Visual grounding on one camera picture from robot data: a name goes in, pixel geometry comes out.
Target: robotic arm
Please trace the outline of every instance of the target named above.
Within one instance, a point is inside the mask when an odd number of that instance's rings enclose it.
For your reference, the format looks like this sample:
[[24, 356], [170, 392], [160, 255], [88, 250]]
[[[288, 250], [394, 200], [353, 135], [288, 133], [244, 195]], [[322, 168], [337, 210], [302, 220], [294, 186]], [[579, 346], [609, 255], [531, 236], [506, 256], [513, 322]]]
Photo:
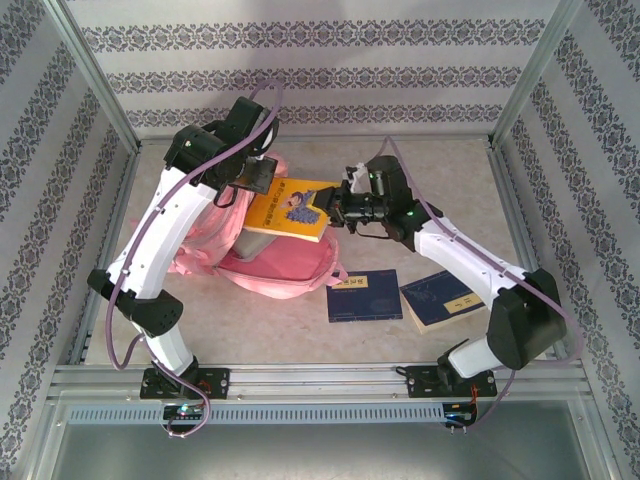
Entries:
[[[277, 135], [277, 119], [246, 148], [180, 188], [169, 204], [162, 208], [158, 204], [190, 172], [247, 139], [268, 114], [259, 104], [241, 97], [225, 120], [202, 128], [191, 125], [178, 132], [165, 155], [166, 168], [158, 188], [131, 240], [107, 270], [96, 269], [89, 275], [89, 286], [107, 299], [111, 298], [115, 279], [121, 272], [125, 275], [116, 307], [146, 336], [160, 363], [191, 383], [195, 383], [198, 364], [178, 329], [183, 305], [162, 290], [164, 277], [190, 227], [210, 202], [226, 208], [235, 201], [238, 188], [260, 194], [269, 191], [277, 162], [263, 154]], [[220, 205], [221, 193], [226, 188], [232, 191], [231, 200]], [[158, 217], [145, 232], [133, 263], [123, 270], [134, 239], [154, 211], [159, 213]]]
[[[439, 358], [438, 376], [448, 388], [500, 366], [520, 370], [566, 334], [564, 319], [555, 310], [505, 274], [511, 273], [559, 304], [553, 277], [542, 269], [525, 272], [496, 257], [429, 205], [439, 220], [434, 221], [414, 199], [396, 157], [377, 156], [366, 165], [347, 167], [342, 185], [319, 191], [314, 206], [329, 215], [332, 226], [346, 226], [351, 233], [357, 232], [359, 223], [381, 223], [389, 238], [442, 265], [490, 309], [486, 336], [465, 341]], [[475, 247], [485, 260], [462, 243]], [[491, 268], [486, 259], [503, 270]]]
[[[233, 204], [238, 188], [266, 194], [276, 161], [264, 157], [277, 134], [277, 121], [236, 154], [194, 177], [160, 207], [165, 193], [212, 157], [247, 139], [269, 115], [268, 110], [246, 98], [239, 98], [225, 120], [204, 127], [189, 126], [174, 137], [165, 156], [155, 192], [138, 229], [122, 254], [107, 270], [94, 270], [88, 283], [103, 297], [111, 298], [115, 279], [124, 274], [116, 295], [116, 307], [146, 336], [147, 344], [161, 366], [195, 385], [198, 363], [184, 344], [177, 326], [182, 303], [162, 290], [164, 276], [189, 228], [205, 206], [225, 208]], [[221, 192], [232, 189], [231, 201], [220, 205]], [[347, 168], [340, 187], [318, 192], [314, 205], [326, 211], [332, 226], [346, 226], [351, 233], [359, 223], [381, 223], [390, 238], [412, 252], [430, 258], [468, 285], [491, 310], [487, 335], [455, 346], [438, 360], [438, 377], [447, 388], [464, 383], [480, 372], [504, 365], [523, 368], [566, 333], [564, 320], [556, 311], [527, 289], [510, 280], [509, 272], [558, 302], [553, 277], [540, 269], [528, 273], [495, 257], [459, 232], [441, 211], [430, 206], [438, 221], [414, 199], [396, 157], [377, 156], [366, 165]], [[156, 220], [144, 233], [133, 263], [124, 269], [133, 239], [153, 212]], [[482, 259], [445, 234], [441, 226], [455, 232], [458, 240], [474, 245], [486, 258], [501, 265], [496, 272]], [[167, 378], [181, 396], [184, 388]]]

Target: book cover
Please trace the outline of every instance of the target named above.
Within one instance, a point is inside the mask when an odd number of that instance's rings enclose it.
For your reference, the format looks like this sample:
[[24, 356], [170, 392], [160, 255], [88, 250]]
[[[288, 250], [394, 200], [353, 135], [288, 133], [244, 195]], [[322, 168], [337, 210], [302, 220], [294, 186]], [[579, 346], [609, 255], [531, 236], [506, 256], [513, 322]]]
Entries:
[[329, 322], [361, 322], [402, 318], [395, 270], [349, 272], [347, 279], [327, 287]]
[[318, 190], [340, 186], [295, 178], [274, 178], [267, 195], [256, 195], [244, 221], [250, 232], [287, 235], [312, 242], [320, 241], [329, 217], [313, 206]]
[[484, 307], [480, 297], [448, 271], [400, 287], [421, 334]]

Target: floral striped wall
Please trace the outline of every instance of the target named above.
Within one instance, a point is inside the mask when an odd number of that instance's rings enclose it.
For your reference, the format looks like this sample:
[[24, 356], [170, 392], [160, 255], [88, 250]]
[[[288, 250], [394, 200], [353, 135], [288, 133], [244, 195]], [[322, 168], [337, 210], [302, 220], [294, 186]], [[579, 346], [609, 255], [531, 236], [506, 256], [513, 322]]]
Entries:
[[585, 1], [503, 145], [622, 478], [640, 478], [640, 2]]
[[22, 478], [128, 152], [37, 1], [0, 6], [0, 478]]
[[143, 139], [265, 77], [284, 134], [489, 133], [557, 3], [68, 0]]

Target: backpack strap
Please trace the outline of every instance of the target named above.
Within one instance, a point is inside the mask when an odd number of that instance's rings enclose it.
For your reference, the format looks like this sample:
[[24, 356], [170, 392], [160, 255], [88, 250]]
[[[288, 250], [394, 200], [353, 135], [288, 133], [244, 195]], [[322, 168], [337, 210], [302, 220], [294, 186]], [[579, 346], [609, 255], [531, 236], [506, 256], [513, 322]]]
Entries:
[[330, 287], [332, 287], [334, 285], [338, 285], [339, 283], [344, 282], [348, 276], [349, 274], [342, 266], [342, 263], [337, 262], [336, 267], [333, 270], [333, 274], [330, 275], [329, 278], [327, 278], [327, 281], [325, 283]]

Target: white robotic arm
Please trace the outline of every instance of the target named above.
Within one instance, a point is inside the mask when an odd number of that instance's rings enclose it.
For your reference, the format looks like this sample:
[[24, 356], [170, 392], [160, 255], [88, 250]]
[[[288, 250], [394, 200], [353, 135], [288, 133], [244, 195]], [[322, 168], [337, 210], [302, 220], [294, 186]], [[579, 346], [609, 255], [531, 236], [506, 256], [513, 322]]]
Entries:
[[[107, 269], [109, 278], [117, 278], [120, 275], [127, 252], [130, 250], [133, 240], [140, 233], [144, 221], [152, 211], [158, 208], [156, 205], [160, 199], [184, 176], [185, 173], [176, 167], [162, 171], [158, 188], [138, 224], [138, 228], [120, 256]], [[134, 257], [134, 262], [128, 272], [125, 272], [126, 278], [121, 287], [123, 292], [135, 292], [137, 300], [158, 298], [169, 265], [189, 228], [202, 210], [214, 200], [216, 194], [215, 189], [203, 183], [195, 186], [187, 184], [178, 190], [171, 203], [160, 212], [157, 220], [151, 224], [144, 235]], [[178, 325], [174, 325], [166, 333], [150, 336], [142, 326], [135, 322], [133, 324], [140, 332], [147, 334], [147, 344], [151, 351], [163, 365], [176, 375], [182, 375], [191, 365], [193, 354], [185, 345]]]
[[359, 223], [381, 223], [391, 239], [440, 264], [491, 311], [486, 336], [465, 341], [438, 360], [439, 377], [448, 387], [500, 366], [519, 370], [566, 334], [563, 318], [514, 281], [559, 305], [553, 277], [542, 269], [525, 272], [496, 257], [437, 208], [429, 205], [428, 213], [414, 199], [396, 157], [379, 155], [366, 165], [347, 167], [342, 185], [318, 192], [314, 205], [327, 212], [333, 226], [346, 226], [351, 233]]

